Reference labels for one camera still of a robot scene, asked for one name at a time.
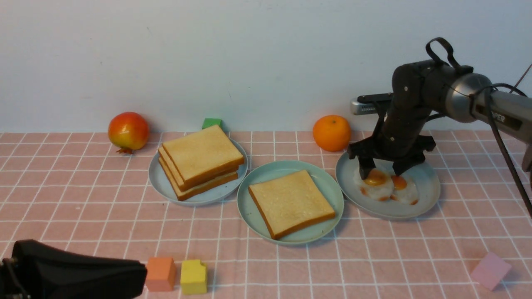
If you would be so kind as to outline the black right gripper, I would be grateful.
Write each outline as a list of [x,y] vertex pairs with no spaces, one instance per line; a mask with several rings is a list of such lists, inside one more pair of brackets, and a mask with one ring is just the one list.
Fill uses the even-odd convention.
[[374,159],[393,161],[393,171],[400,176],[424,163],[424,152],[436,148],[434,138],[421,135],[432,110],[422,106],[399,109],[394,104],[374,104],[379,118],[372,135],[349,144],[348,157],[358,157],[359,174],[366,180],[376,168]]

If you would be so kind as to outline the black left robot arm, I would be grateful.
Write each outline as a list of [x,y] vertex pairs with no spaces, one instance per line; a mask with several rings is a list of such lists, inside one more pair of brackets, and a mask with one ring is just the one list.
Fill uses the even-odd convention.
[[2,299],[134,299],[148,270],[137,260],[90,257],[18,240],[2,259]]

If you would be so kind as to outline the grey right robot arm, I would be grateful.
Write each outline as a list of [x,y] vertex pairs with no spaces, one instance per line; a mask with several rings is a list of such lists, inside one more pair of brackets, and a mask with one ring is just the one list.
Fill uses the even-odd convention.
[[496,84],[468,66],[452,67],[431,59],[395,69],[390,103],[377,105],[379,119],[369,138],[347,147],[357,159],[361,178],[376,167],[374,160],[393,163],[397,175],[425,161],[434,150],[432,137],[421,135],[431,113],[460,123],[494,123],[496,129],[524,142],[527,151],[522,169],[531,167],[531,98],[500,91]]

